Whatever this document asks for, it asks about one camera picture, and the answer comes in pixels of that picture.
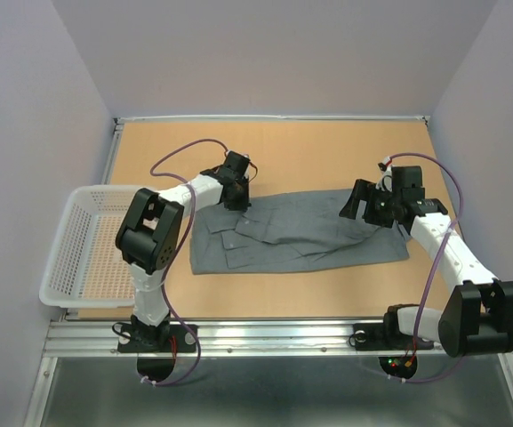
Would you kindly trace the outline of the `grey long sleeve shirt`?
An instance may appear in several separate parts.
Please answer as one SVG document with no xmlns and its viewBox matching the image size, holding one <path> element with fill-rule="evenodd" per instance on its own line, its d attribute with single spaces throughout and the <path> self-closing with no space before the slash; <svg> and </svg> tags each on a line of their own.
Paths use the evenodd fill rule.
<svg viewBox="0 0 513 427">
<path fill-rule="evenodd" d="M 255 197 L 246 212 L 222 205 L 200 210 L 190 241 L 194 274 L 268 274 L 401 262 L 408 238 L 339 215 L 347 189 Z"/>
</svg>

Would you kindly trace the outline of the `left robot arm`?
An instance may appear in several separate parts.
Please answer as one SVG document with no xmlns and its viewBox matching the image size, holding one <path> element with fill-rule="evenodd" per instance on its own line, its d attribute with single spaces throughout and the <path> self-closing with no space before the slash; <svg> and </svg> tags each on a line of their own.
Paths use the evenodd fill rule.
<svg viewBox="0 0 513 427">
<path fill-rule="evenodd" d="M 224 162 L 205 169 L 190 181 L 171 173 L 179 182 L 170 189 L 137 190 L 116 234 L 115 245 L 130 268 L 134 308 L 130 320 L 113 326 L 121 353 L 160 352 L 174 340 L 170 333 L 172 310 L 164 283 L 182 243 L 183 220 L 190 232 L 197 211 L 222 205 L 244 212 L 250 205 L 249 157 L 235 151 Z"/>
</svg>

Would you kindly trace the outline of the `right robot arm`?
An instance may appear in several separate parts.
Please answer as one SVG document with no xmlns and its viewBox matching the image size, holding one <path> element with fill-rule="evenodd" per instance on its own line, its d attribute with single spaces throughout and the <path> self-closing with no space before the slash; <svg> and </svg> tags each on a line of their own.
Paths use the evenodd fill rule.
<svg viewBox="0 0 513 427">
<path fill-rule="evenodd" d="M 513 282 L 498 279 L 472 253 L 454 220 L 436 198 L 428 198 L 418 166 L 384 165 L 378 182 L 357 180 L 342 218 L 402 226 L 432 260 L 431 275 L 440 275 L 451 290 L 443 310 L 422 305 L 389 307 L 381 339 L 400 347 L 437 342 L 454 358 L 513 351 Z"/>
</svg>

